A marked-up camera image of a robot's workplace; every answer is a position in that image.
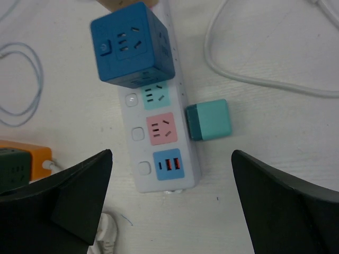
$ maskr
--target teal power adapter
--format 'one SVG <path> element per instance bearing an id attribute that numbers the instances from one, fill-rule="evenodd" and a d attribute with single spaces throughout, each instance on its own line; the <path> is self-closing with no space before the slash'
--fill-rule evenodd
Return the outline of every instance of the teal power adapter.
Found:
<path id="1" fill-rule="evenodd" d="M 190 105 L 186 118 L 191 139 L 211 140 L 232 134 L 232 125 L 225 99 Z"/>

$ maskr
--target usb port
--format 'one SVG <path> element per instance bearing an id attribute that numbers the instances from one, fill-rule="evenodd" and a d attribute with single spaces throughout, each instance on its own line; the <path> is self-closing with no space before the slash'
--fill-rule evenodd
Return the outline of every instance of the usb port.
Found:
<path id="1" fill-rule="evenodd" d="M 172 170 L 171 160 L 166 159 L 166 167 L 167 167 L 167 171 Z"/>
<path id="2" fill-rule="evenodd" d="M 178 158 L 174 158 L 174 166 L 175 169 L 180 169 L 180 162 Z"/>

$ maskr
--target power strip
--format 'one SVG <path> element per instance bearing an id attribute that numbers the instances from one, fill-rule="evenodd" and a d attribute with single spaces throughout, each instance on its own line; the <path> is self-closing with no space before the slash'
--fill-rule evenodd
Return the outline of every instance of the power strip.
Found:
<path id="1" fill-rule="evenodd" d="M 141 193 L 192 188 L 201 178 L 186 123 L 188 100 L 169 8 L 168 0 L 160 0 L 153 12 L 167 27 L 175 77 L 138 89 L 119 87 L 133 176 Z"/>

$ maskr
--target power plug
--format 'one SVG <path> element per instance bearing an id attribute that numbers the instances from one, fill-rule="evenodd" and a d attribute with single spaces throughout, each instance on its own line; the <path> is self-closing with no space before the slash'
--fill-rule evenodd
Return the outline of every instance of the power plug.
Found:
<path id="1" fill-rule="evenodd" d="M 91 32 L 101 81 L 138 88 L 174 77 L 167 29 L 143 2 L 92 21 Z"/>
<path id="2" fill-rule="evenodd" d="M 0 193 L 29 184 L 31 155 L 14 148 L 0 148 Z"/>

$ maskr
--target white wooden table surface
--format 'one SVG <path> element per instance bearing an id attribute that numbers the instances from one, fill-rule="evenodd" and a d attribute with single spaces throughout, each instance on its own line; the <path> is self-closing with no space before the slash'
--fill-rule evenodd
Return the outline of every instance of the white wooden table surface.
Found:
<path id="1" fill-rule="evenodd" d="M 46 77 L 34 118 L 17 129 L 0 126 L 0 139 L 49 146 L 64 168 L 111 149 L 114 166 L 105 209 L 116 215 L 118 254 L 253 253 L 231 153 L 244 150 L 339 191 L 339 99 L 216 75 L 203 61 L 202 45 L 220 0 L 170 1 L 190 102 L 225 98 L 234 127 L 232 137 L 198 143 L 203 179 L 196 188 L 181 195 L 136 192 L 117 88 L 97 76 L 88 26 L 108 11 L 93 1 L 22 1 L 0 24 L 0 44 L 22 41 L 34 47 Z M 339 32 L 317 7 L 301 0 L 230 1 L 214 33 L 218 63 L 254 77 L 339 89 Z M 0 15 L 10 3 L 1 1 Z M 35 88 L 23 59 L 0 61 L 1 105 L 22 109 Z"/>

